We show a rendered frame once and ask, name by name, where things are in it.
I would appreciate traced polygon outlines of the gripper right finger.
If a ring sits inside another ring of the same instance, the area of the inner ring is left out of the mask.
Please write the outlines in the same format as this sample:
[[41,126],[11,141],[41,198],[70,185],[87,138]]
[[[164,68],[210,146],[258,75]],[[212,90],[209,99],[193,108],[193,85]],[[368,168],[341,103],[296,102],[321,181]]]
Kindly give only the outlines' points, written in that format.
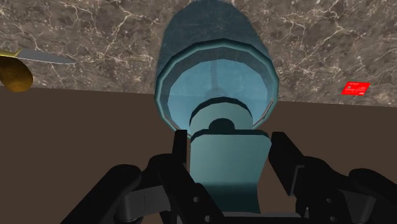
[[283,132],[274,132],[271,142],[268,161],[310,224],[397,224],[396,183],[365,168],[345,176],[303,155]]

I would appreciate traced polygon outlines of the teal blue cylindrical appliance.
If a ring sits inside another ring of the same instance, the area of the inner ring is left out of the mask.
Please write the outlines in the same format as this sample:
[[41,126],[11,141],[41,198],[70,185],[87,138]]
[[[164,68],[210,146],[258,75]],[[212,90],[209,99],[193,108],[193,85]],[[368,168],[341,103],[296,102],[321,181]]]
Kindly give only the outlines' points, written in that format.
[[178,11],[163,36],[155,100],[190,138],[190,176],[226,213],[259,213],[258,182],[271,141],[279,79],[247,17],[221,0]]

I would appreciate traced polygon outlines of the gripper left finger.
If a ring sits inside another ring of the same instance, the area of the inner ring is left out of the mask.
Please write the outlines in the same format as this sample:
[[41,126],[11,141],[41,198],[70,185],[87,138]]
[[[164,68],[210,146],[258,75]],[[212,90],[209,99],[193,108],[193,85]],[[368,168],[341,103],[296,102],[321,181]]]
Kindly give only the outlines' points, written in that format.
[[223,224],[224,215],[185,168],[187,131],[177,130],[171,153],[151,157],[145,170],[116,165],[60,224],[140,224],[160,213],[163,224]]

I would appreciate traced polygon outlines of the small red card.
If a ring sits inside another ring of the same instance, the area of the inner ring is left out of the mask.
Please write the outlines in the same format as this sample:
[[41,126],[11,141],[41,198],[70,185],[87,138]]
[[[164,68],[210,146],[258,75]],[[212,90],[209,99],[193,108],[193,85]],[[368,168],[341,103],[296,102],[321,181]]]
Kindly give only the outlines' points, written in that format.
[[342,90],[342,95],[364,95],[369,86],[368,82],[348,81]]

